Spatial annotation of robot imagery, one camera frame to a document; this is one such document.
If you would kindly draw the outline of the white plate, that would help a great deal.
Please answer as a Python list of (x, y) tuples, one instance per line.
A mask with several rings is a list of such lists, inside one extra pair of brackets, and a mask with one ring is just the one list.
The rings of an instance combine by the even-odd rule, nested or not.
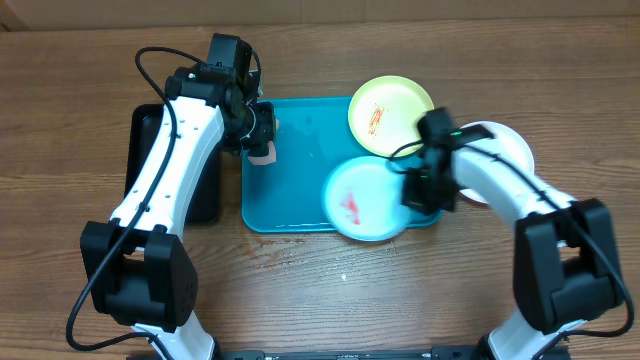
[[(491, 121), (477, 121), (469, 123), (463, 127), (471, 127), (473, 125), (482, 125), (494, 134), (495, 140), (500, 142), (502, 150), (500, 152), (501, 158), (504, 160), (509, 159), (513, 165), (517, 165), (523, 169), (527, 169), (529, 172), (534, 172), (535, 162), (533, 153), (528, 143), (513, 129), (506, 125), (491, 122)], [(496, 151), (487, 150), (479, 145), (471, 145), (471, 147), (481, 149), (485, 152), (497, 153)], [(486, 199), (471, 188), (462, 188), (461, 194), (470, 200), (475, 202), (488, 204)]]

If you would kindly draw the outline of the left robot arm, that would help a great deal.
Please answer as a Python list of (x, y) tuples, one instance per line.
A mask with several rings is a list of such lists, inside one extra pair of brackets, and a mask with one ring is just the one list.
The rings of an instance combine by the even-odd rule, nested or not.
[(89, 345), (94, 351), (145, 338), (162, 359), (214, 359), (214, 338), (195, 311), (198, 275), (184, 245), (189, 207), (209, 158), (219, 149), (264, 157), (274, 150), (276, 118), (259, 102), (261, 73), (224, 74), (180, 68), (160, 95), (159, 127), (134, 183), (106, 223), (88, 222), (80, 248), (87, 283), (66, 324), (73, 328), (86, 300), (131, 327)]

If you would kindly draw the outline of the light blue plate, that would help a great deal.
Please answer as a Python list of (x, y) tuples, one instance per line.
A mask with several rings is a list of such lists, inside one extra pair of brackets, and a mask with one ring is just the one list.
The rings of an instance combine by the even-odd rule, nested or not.
[(331, 225), (351, 239), (376, 242), (404, 231), (412, 211), (401, 203), (403, 176), (382, 157), (347, 160), (328, 175), (322, 192)]

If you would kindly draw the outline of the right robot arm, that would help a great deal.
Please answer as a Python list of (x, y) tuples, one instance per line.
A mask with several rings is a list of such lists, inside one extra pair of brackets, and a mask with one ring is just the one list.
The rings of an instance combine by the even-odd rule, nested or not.
[(634, 323), (608, 208), (578, 201), (508, 160), (481, 124), (455, 126), (444, 108), (417, 122), (422, 164), (404, 171), (403, 205), (454, 211), (471, 189), (514, 232), (511, 317), (474, 346), (432, 349), (434, 359), (567, 359), (571, 336), (615, 338)]

